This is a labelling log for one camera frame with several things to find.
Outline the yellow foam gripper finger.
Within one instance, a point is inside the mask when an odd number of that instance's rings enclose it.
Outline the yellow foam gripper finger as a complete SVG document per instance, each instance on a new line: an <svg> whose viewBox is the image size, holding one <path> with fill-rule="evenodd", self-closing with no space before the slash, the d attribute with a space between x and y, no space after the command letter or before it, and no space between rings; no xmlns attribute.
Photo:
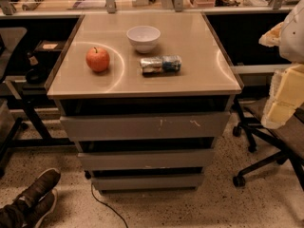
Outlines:
<svg viewBox="0 0 304 228"><path fill-rule="evenodd" d="M263 109L264 127L278 129L304 103L304 65L293 64L285 70L276 70L271 81L269 99Z"/></svg>

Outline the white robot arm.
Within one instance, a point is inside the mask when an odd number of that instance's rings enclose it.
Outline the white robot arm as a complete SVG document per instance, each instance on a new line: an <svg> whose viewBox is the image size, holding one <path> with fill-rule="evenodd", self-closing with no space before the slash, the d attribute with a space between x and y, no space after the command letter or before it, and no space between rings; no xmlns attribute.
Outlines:
<svg viewBox="0 0 304 228"><path fill-rule="evenodd" d="M285 70L275 71L262 113L262 125L277 129L304 103L303 6L298 3L283 22L260 37L259 43L266 47L278 46L279 55L292 63Z"/></svg>

